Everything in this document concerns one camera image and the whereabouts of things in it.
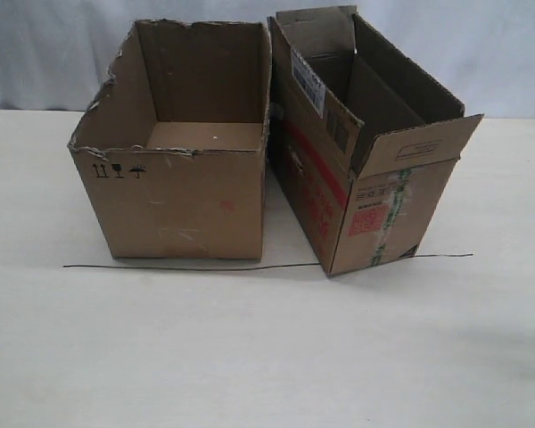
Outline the cardboard box with red print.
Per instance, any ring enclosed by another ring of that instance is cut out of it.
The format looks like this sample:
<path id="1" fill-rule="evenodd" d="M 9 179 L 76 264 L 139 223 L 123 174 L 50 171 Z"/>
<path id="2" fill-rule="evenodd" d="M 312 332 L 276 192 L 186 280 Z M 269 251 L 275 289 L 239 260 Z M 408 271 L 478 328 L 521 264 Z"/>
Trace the cardboard box with red print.
<path id="1" fill-rule="evenodd" d="M 415 256 L 482 116 L 355 6 L 277 12 L 271 168 L 329 276 Z"/>

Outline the torn open cardboard box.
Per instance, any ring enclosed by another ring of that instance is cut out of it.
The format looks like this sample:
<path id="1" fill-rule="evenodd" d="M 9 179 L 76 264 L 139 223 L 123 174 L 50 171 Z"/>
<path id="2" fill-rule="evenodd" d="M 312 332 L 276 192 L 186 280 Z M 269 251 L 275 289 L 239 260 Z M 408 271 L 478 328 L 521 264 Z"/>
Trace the torn open cardboard box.
<path id="1" fill-rule="evenodd" d="M 260 22 L 135 21 L 68 149 L 116 259 L 260 259 L 271 43 Z"/>

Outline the white curtain backdrop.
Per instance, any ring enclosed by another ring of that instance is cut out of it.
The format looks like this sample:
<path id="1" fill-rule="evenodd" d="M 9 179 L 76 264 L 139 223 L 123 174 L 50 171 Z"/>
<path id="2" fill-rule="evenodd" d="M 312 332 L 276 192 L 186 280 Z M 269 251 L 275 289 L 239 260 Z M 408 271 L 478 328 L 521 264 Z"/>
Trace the white curtain backdrop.
<path id="1" fill-rule="evenodd" d="M 264 21 L 305 1 L 0 1 L 0 109 L 82 111 L 133 21 Z M 470 113 L 535 119 L 535 1 L 360 1 Z"/>

